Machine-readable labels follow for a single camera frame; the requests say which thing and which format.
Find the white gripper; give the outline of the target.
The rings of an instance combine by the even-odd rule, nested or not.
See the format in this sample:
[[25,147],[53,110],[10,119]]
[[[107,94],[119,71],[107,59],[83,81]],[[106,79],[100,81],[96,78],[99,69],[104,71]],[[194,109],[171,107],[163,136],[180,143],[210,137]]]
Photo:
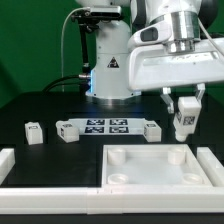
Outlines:
[[195,97],[202,101],[204,83],[224,81],[224,56],[208,39],[195,44],[191,53],[168,54],[161,44],[134,49],[127,59],[127,85],[134,91],[162,89],[161,98],[169,114],[174,102],[169,87],[196,85]]

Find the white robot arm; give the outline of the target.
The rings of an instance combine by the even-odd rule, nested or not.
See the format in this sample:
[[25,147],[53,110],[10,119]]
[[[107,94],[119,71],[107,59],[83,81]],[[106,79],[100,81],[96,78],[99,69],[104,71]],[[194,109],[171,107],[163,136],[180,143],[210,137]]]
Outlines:
[[80,28],[96,34],[86,95],[125,102],[160,89],[168,111],[201,104],[205,85],[224,81],[224,38],[207,28],[218,0],[75,0]]

